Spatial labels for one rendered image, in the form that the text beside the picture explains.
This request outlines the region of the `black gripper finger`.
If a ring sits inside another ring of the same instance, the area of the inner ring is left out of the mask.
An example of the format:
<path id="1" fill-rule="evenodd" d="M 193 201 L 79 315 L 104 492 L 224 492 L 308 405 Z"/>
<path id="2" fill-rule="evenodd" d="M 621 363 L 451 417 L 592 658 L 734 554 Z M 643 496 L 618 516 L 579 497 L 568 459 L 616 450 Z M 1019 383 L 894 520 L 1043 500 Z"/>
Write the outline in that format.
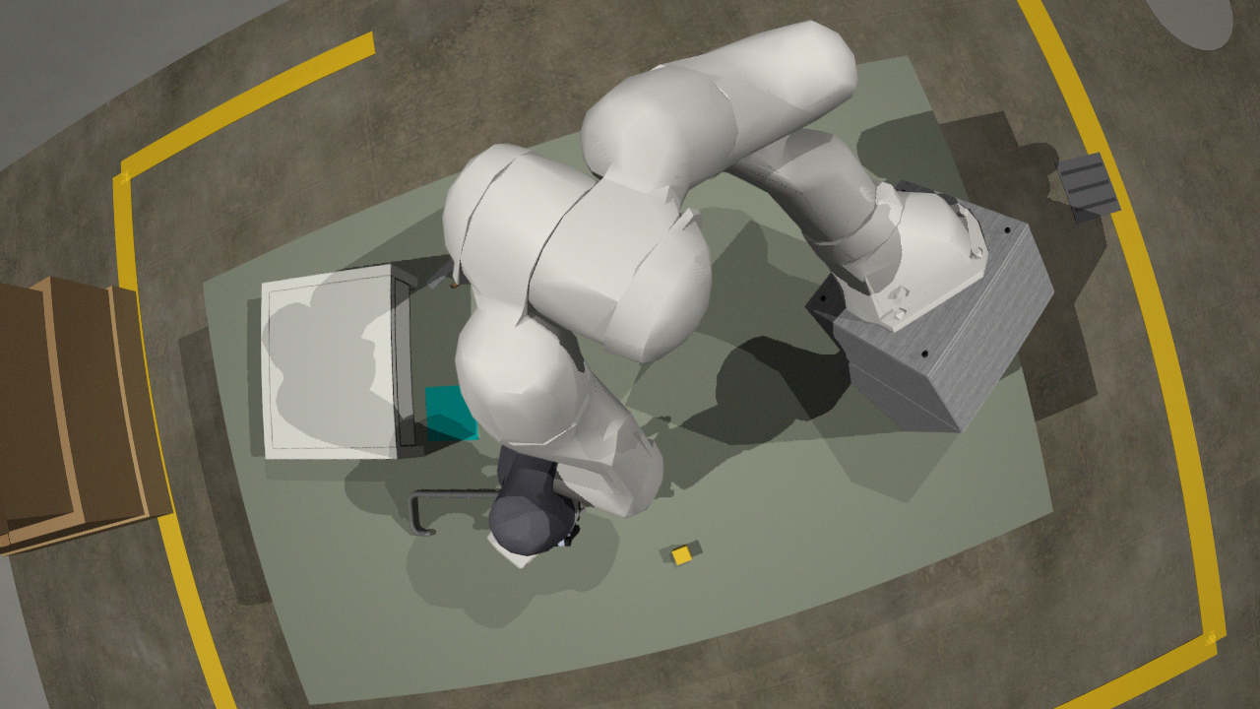
<path id="1" fill-rule="evenodd" d="M 587 513 L 586 508 L 581 508 L 580 518 L 583 515 L 583 513 Z M 577 520 L 577 521 L 580 521 L 580 520 Z M 561 542 L 559 544 L 557 544 L 554 547 L 570 547 L 571 542 L 577 535 L 580 535 L 580 525 L 576 525 L 576 523 L 575 523 L 572 533 L 570 533 L 570 535 L 566 536 L 563 542 Z"/>

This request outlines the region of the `teal square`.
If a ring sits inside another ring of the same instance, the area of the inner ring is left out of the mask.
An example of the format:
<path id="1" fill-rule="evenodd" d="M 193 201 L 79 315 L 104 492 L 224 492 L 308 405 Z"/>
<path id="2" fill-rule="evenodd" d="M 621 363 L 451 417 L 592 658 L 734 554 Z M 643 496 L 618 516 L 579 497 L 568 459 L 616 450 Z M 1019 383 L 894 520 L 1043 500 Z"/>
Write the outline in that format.
<path id="1" fill-rule="evenodd" d="M 428 441 L 478 440 L 472 418 L 460 387 L 426 387 Z"/>

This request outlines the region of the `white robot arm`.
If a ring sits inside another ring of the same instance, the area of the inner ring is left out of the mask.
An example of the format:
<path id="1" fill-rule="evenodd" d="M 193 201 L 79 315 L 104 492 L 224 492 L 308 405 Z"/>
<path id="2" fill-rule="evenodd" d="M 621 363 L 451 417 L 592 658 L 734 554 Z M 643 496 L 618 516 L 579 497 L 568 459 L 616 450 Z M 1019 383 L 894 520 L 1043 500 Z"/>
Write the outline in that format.
<path id="1" fill-rule="evenodd" d="M 856 59 L 837 31 L 805 20 L 656 68 L 587 110 L 583 161 L 601 181 L 498 144 L 447 190 L 454 280 L 476 301 L 457 380 L 501 445 L 488 540 L 517 568 L 570 535 L 580 502 L 627 519 L 656 499 L 656 441 L 593 375 L 573 332 L 643 364 L 688 340 L 713 282 L 699 210 L 678 210 L 699 183 L 724 171 L 769 191 L 847 310 L 892 332 L 987 268 L 968 208 L 895 190 L 845 141 L 804 128 L 856 93 Z"/>

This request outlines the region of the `grey flat bar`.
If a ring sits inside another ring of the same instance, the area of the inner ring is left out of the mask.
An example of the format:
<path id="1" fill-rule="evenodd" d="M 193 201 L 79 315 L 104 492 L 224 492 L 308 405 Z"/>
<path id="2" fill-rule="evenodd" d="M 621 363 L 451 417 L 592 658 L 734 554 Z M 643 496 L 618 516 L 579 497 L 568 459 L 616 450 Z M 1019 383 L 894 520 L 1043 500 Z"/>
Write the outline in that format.
<path id="1" fill-rule="evenodd" d="M 428 285 L 428 288 L 435 288 L 436 286 L 438 286 L 442 282 L 442 280 L 445 280 L 447 275 L 450 275 L 451 271 L 454 271 L 454 264 L 455 264 L 454 259 L 449 259 L 446 264 L 444 264 L 444 268 L 436 271 L 433 277 L 428 278 L 426 282 Z"/>

